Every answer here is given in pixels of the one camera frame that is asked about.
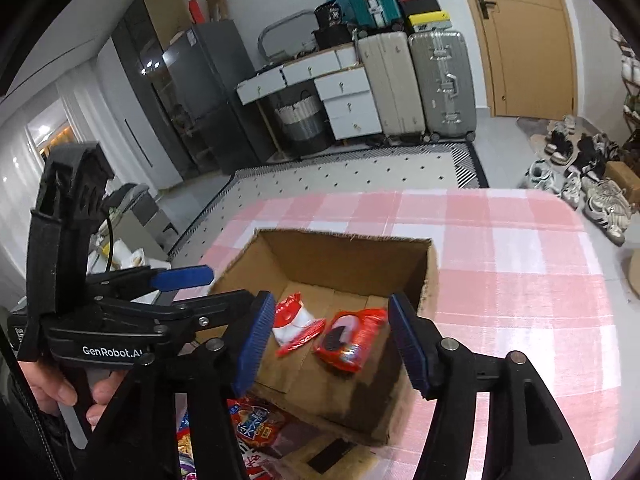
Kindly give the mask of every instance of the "pink and white tablecloth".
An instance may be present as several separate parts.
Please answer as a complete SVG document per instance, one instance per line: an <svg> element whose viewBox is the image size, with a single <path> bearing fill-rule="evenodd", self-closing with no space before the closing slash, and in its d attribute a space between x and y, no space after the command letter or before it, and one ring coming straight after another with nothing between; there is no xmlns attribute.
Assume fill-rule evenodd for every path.
<svg viewBox="0 0 640 480"><path fill-rule="evenodd" d="M474 352L525 352L562 409L593 480L607 478L620 390L616 329L589 237L562 201L496 189L266 200L238 213L200 263L220 274L254 229L276 226L431 238L438 251L435 322L442 335ZM404 438L378 452L372 478L413 477L433 408L416 395ZM482 394L468 479L481 477L487 414L488 395Z"/></svg>

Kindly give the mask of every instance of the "white drawer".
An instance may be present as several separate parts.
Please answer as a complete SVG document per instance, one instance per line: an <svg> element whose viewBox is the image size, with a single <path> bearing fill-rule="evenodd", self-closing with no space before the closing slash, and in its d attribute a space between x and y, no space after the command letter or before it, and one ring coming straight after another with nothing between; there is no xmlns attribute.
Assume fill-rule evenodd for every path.
<svg viewBox="0 0 640 480"><path fill-rule="evenodd" d="M336 139L349 139L362 135L378 134L382 131L378 115L369 114L359 117L340 117L330 119Z"/></svg>
<svg viewBox="0 0 640 480"><path fill-rule="evenodd" d="M236 88L242 104L245 105L257 101L261 97L279 92L285 88L287 85L282 77L281 70L282 67L279 66L258 74L247 81L242 81Z"/></svg>
<svg viewBox="0 0 640 480"><path fill-rule="evenodd" d="M353 45L336 48L335 53L338 56L340 68L347 68L358 64L358 56L356 56L356 49Z"/></svg>
<svg viewBox="0 0 640 480"><path fill-rule="evenodd" d="M364 67L342 70L341 72L318 78L315 83L322 101L371 90Z"/></svg>
<svg viewBox="0 0 640 480"><path fill-rule="evenodd" d="M359 117L369 114L378 116L376 103L371 92L360 92L329 99L324 102L324 108L330 119L347 116Z"/></svg>
<svg viewBox="0 0 640 480"><path fill-rule="evenodd" d="M335 50L330 50L322 54L303 57L299 61L285 65L282 68L282 73L287 85L291 86L336 70L340 70L340 62Z"/></svg>

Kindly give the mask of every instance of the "suitcase handle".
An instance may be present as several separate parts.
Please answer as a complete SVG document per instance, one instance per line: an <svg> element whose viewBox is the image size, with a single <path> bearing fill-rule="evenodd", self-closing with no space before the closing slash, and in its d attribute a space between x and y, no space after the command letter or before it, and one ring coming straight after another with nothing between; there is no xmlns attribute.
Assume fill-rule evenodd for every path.
<svg viewBox="0 0 640 480"><path fill-rule="evenodd" d="M456 97L458 95L458 78L452 73L447 73L447 77L451 79L451 85L453 86L451 97Z"/></svg>

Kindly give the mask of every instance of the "screw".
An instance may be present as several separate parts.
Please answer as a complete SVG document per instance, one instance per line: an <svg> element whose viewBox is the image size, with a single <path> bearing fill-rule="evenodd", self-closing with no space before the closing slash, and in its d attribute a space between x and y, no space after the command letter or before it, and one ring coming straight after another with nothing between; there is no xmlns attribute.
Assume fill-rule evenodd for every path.
<svg viewBox="0 0 640 480"><path fill-rule="evenodd" d="M440 346L442 346L445 350L453 352L454 350L460 348L460 343L452 337L446 337L440 342Z"/></svg>
<svg viewBox="0 0 640 480"><path fill-rule="evenodd" d="M212 339L209 339L206 343L204 343L204 346L206 347L207 350L210 350L212 352L217 352L224 348L225 342L222 341L222 339L220 339L219 337L214 337Z"/></svg>
<svg viewBox="0 0 640 480"><path fill-rule="evenodd" d="M143 366L149 366L155 360L156 356L147 352L146 354L142 354L142 357L138 359L138 362Z"/></svg>
<svg viewBox="0 0 640 480"><path fill-rule="evenodd" d="M517 365L523 365L527 362L527 356L517 350L515 352L511 352L511 354L509 354L509 357Z"/></svg>

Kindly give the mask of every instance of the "silver suitcase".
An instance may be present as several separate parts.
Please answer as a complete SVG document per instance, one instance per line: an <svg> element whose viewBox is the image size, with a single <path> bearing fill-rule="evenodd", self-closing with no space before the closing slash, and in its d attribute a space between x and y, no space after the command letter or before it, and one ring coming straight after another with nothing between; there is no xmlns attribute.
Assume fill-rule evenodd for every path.
<svg viewBox="0 0 640 480"><path fill-rule="evenodd" d="M414 63L404 32L386 32L358 41L382 132L386 136L426 129Z"/></svg>
<svg viewBox="0 0 640 480"><path fill-rule="evenodd" d="M455 30L409 38L431 140L476 138L476 98L465 39Z"/></svg>

